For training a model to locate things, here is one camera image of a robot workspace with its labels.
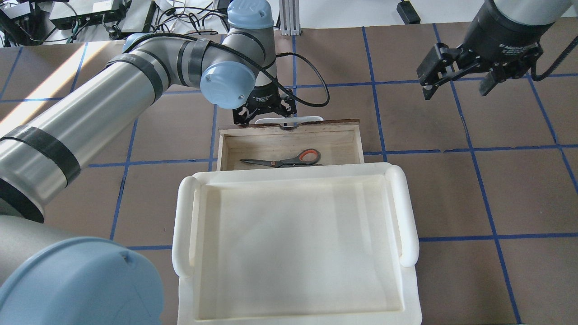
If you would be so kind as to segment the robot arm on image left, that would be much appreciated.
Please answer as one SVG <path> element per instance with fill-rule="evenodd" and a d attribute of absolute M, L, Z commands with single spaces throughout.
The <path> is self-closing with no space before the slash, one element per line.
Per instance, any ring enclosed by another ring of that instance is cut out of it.
<path fill-rule="evenodd" d="M 440 86 L 467 74 L 485 73 L 479 85 L 483 96 L 527 72 L 535 82 L 549 77 L 577 47 L 577 39 L 537 74 L 537 61 L 544 53 L 541 37 L 574 4 L 574 0 L 486 0 L 457 48 L 438 42 L 417 68 L 424 98 L 431 99 Z"/>

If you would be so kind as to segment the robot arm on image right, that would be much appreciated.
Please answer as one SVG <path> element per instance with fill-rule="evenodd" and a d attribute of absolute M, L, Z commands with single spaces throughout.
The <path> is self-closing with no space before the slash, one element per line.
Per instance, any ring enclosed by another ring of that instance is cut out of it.
<path fill-rule="evenodd" d="M 175 33 L 129 37 L 91 80 L 1 138 L 1 323 L 159 325 L 163 282 L 145 256 L 44 224 L 43 208 L 173 85 L 238 109 L 276 60 L 272 8 L 234 0 L 222 44 Z"/>

